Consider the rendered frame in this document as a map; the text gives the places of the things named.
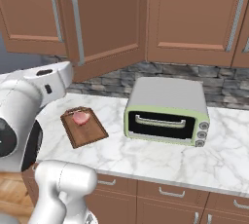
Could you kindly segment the green and grey toaster oven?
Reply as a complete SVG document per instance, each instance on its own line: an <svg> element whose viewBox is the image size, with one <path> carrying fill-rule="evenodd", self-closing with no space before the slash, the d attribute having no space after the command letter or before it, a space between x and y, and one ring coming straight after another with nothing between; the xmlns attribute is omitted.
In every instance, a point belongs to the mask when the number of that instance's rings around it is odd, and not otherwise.
<svg viewBox="0 0 249 224"><path fill-rule="evenodd" d="M152 136L134 133L128 129L128 113L143 111L193 117L196 119L193 136L187 139ZM178 78L141 77L134 84L124 111L124 135L151 141L196 146L197 133L202 130L199 124L206 122L210 127L205 96L201 82Z"/></svg>

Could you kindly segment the pink raw meat piece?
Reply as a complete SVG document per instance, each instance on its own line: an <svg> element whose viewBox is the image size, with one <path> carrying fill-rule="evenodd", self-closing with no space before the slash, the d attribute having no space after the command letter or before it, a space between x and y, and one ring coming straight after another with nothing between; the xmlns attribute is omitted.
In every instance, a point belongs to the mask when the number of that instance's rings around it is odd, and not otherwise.
<svg viewBox="0 0 249 224"><path fill-rule="evenodd" d="M78 125L84 125L88 122L90 118L90 113L86 113L86 112L75 112L73 114L73 121Z"/></svg>

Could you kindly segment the black glass toaster oven door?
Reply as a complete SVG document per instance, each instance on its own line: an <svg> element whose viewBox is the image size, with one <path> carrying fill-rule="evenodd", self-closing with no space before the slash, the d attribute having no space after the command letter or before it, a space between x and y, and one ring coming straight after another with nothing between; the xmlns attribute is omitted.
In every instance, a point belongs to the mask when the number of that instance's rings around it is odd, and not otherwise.
<svg viewBox="0 0 249 224"><path fill-rule="evenodd" d="M136 121L136 116L149 121L165 121L173 124L186 122L183 128L150 126L140 124ZM188 116L150 113L143 111L131 111L128 113L128 129L134 133L147 134L152 136L173 137L187 139L193 136L196 119Z"/></svg>

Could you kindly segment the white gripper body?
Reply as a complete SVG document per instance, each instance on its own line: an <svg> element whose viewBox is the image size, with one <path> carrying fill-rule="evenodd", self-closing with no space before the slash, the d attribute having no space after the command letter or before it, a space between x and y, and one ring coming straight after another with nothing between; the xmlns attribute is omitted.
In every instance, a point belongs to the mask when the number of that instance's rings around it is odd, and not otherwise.
<svg viewBox="0 0 249 224"><path fill-rule="evenodd" d="M55 65L65 88L68 88L73 81L74 71L70 61L59 62Z"/></svg>

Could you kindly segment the brown wooden cutting board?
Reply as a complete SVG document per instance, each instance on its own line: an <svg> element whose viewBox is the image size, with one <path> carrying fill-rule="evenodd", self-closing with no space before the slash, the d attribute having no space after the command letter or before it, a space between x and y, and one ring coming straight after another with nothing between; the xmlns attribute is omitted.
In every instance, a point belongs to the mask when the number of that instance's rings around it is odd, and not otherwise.
<svg viewBox="0 0 249 224"><path fill-rule="evenodd" d="M78 126L73 121L73 114L75 112L90 113L88 122ZM80 106L66 110L65 113L60 116L60 120L74 149L109 136L91 108Z"/></svg>

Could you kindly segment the brown drawer front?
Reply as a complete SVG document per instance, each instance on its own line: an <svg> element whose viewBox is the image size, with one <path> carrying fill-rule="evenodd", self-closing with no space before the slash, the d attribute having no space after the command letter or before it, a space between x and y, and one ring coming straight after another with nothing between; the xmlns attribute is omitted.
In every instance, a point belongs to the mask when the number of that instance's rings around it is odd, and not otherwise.
<svg viewBox="0 0 249 224"><path fill-rule="evenodd" d="M33 164L29 169L21 174L22 180L25 184L29 197L33 203L36 205L39 197L39 188L35 181L35 169L37 164Z"/></svg>
<svg viewBox="0 0 249 224"><path fill-rule="evenodd" d="M112 181L116 179L114 186L102 185L97 183L98 190L105 190L120 194L137 195L137 181L135 179L119 177L116 175L98 174L98 180Z"/></svg>
<svg viewBox="0 0 249 224"><path fill-rule="evenodd" d="M159 192L159 187L163 191L181 194L184 190L186 191L184 198L174 198L169 196L161 195ZM180 205L190 205L197 207L204 207L208 198L209 193L197 189L172 186L166 184L158 184L154 182L138 181L137 184L137 194L139 197L144 197L148 199L166 201L170 203L176 203Z"/></svg>
<svg viewBox="0 0 249 224"><path fill-rule="evenodd" d="M221 212L227 212L231 214L237 214L249 217L249 209L238 208L234 206L233 200L241 205L249 205L249 198L242 198L232 195L210 193L206 207L211 210L218 210Z"/></svg>

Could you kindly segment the brown base cabinet door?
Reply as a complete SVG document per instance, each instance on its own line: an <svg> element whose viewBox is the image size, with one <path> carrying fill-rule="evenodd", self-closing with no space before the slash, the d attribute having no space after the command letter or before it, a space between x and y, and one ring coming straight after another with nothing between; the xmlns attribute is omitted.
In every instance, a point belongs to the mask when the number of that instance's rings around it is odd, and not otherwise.
<svg viewBox="0 0 249 224"><path fill-rule="evenodd" d="M95 190L86 203L99 224L136 224L135 196Z"/></svg>
<svg viewBox="0 0 249 224"><path fill-rule="evenodd" d="M196 212L199 224L202 207L137 198L137 224L194 224Z"/></svg>
<svg viewBox="0 0 249 224"><path fill-rule="evenodd" d="M207 215L212 215L211 224L249 224L249 217L237 214L230 214L227 212L217 212L206 210L203 213L200 224L207 224Z"/></svg>

